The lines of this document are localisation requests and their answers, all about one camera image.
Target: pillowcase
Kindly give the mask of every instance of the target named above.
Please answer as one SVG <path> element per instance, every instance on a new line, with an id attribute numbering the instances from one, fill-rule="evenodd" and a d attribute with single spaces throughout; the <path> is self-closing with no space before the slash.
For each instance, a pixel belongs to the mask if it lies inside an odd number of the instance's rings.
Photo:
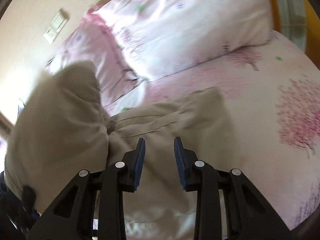
<path id="1" fill-rule="evenodd" d="M 103 106 L 113 103 L 140 83 L 141 79 L 124 62 L 109 29 L 89 17 L 65 40 L 51 62 L 50 70 L 56 73 L 83 60 L 91 60 L 96 67 Z"/>
<path id="2" fill-rule="evenodd" d="M 80 170 L 105 168 L 109 136 L 94 69 L 77 63 L 40 83 L 12 131 L 5 182 L 19 198 L 33 188 L 40 213 Z"/>
<path id="3" fill-rule="evenodd" d="M 129 66 L 156 80 L 268 40 L 269 0 L 112 0 L 94 12 Z"/>

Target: metal screw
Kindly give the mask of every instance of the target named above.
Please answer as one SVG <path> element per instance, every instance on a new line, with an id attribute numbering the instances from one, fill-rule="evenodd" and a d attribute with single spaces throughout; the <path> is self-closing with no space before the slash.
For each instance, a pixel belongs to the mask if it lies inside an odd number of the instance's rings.
<path id="1" fill-rule="evenodd" d="M 125 163 L 124 162 L 117 162 L 116 163 L 116 167 L 117 168 L 123 168 L 125 166 Z"/>
<path id="2" fill-rule="evenodd" d="M 239 170 L 239 169 L 233 169 L 231 172 L 235 176 L 239 176 L 241 174 L 241 170 Z"/>
<path id="3" fill-rule="evenodd" d="M 203 166 L 204 166 L 204 162 L 203 162 L 203 161 L 196 161 L 196 162 L 195 162 L 195 166 L 197 166 L 197 167 L 203 167 Z"/>
<path id="4" fill-rule="evenodd" d="M 79 176 L 80 177 L 85 177 L 88 175 L 88 171 L 87 170 L 82 170 L 82 171 L 79 171 Z"/>

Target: wall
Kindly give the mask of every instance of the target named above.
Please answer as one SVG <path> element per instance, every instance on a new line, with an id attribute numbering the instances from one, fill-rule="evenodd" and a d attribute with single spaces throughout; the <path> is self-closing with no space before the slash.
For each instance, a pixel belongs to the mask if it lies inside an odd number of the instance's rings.
<path id="1" fill-rule="evenodd" d="M 308 0 L 305 0 L 307 15 L 306 55 L 320 68 L 320 20 Z"/>
<path id="2" fill-rule="evenodd" d="M 13 0 L 0 20 L 0 111 L 16 121 L 18 98 L 26 100 L 45 63 L 99 0 Z M 53 44 L 43 37 L 63 8 L 70 21 Z"/>

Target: beige wall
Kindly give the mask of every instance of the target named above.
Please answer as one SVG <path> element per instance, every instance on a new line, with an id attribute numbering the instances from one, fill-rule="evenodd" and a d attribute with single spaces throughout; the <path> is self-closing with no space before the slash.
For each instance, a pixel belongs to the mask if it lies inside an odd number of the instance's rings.
<path id="1" fill-rule="evenodd" d="M 20 97 L 26 100 L 45 63 L 72 33 L 83 13 L 99 0 L 13 0 L 0 20 L 0 111 L 15 122 Z M 70 21 L 53 44 L 43 37 L 63 8 Z"/>

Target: mattress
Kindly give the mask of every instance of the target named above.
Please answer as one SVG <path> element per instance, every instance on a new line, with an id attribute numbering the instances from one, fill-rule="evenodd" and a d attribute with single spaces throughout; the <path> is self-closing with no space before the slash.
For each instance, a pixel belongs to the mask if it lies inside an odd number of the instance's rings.
<path id="1" fill-rule="evenodd" d="M 240 168 L 293 229 L 320 202 L 319 84 L 320 73 L 311 60 L 273 31 L 265 45 L 242 47 L 141 84 L 106 110 L 114 115 L 218 87 L 239 150 L 228 160 L 230 168 Z"/>

